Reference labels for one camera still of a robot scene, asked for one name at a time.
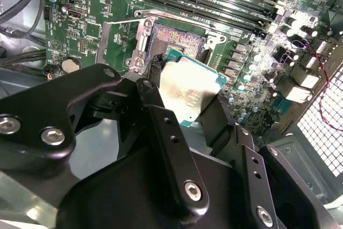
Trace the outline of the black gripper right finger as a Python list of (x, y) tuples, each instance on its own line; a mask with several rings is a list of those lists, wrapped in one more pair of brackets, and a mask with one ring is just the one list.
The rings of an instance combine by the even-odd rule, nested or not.
[(212, 155), (229, 163), (242, 184), (248, 228), (336, 228), (336, 220), (283, 154), (270, 145), (256, 147), (219, 96), (206, 97), (200, 106)]

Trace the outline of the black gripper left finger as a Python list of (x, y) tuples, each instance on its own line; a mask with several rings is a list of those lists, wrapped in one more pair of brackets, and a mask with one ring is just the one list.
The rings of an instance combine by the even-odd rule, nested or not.
[(198, 220), (209, 196), (175, 114), (164, 107), (154, 82), (123, 79), (95, 64), (1, 100), (1, 169), (51, 176), (60, 173), (76, 147), (76, 135), (101, 117), (93, 102), (109, 93), (117, 104), (110, 118), (141, 124), (161, 169), (159, 187), (180, 220)]

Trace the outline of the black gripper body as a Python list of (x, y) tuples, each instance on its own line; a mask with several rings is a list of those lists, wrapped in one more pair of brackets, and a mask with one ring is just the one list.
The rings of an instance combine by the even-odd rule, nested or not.
[(187, 224), (176, 210), (166, 177), (144, 147), (77, 183), (59, 206), (58, 228), (248, 228), (234, 170), (198, 152), (192, 156), (210, 197), (196, 223)]

